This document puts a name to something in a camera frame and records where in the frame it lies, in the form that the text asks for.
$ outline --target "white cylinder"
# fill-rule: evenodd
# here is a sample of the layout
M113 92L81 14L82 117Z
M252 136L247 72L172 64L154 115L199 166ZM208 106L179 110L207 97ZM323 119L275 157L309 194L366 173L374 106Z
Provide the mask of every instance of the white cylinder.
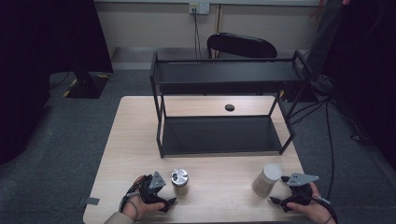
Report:
M282 176L280 166L275 163L268 163L260 174L253 181L253 190L262 197L267 197L273 189L276 181Z

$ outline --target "white wall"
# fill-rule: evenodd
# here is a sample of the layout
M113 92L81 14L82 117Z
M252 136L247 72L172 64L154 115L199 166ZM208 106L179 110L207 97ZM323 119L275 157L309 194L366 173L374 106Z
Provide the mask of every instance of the white wall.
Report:
M111 47L194 48L194 19L186 3L95 4ZM211 4L209 15L197 16L201 47L219 31L260 37L280 50L309 49L317 29L309 20L314 9Z

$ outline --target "sleeve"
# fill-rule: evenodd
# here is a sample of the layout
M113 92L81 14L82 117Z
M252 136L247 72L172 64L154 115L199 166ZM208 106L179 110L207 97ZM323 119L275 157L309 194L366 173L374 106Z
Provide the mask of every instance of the sleeve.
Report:
M116 212L114 213L105 224L132 224L134 221L125 216L123 213Z

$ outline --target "wall outlet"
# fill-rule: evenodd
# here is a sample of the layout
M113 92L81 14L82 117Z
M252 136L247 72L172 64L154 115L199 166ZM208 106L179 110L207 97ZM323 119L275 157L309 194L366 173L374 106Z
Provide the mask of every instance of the wall outlet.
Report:
M209 3L190 3L189 12L193 14L195 10L196 14L209 14Z
M198 11L199 11L199 3L190 3L190 9L189 9L190 14L194 13L194 12L193 12L194 10L195 10L195 12L198 14Z

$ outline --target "wrist strap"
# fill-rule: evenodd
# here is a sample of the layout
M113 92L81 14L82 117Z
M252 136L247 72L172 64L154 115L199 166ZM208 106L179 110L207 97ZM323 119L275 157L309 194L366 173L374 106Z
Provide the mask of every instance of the wrist strap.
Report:
M139 213L137 212L137 207L136 207L136 205L135 205L133 202L131 202L131 201L129 201L129 200L128 200L127 203L130 203L130 204L134 207L134 210L136 211L136 216L134 217L134 219L132 218L132 221L133 221L134 223L136 223L137 218L139 217Z
M327 220L323 223L323 224L327 224L327 223L329 223L330 222L330 220L332 220L332 215L330 215L330 217L329 218L327 218Z

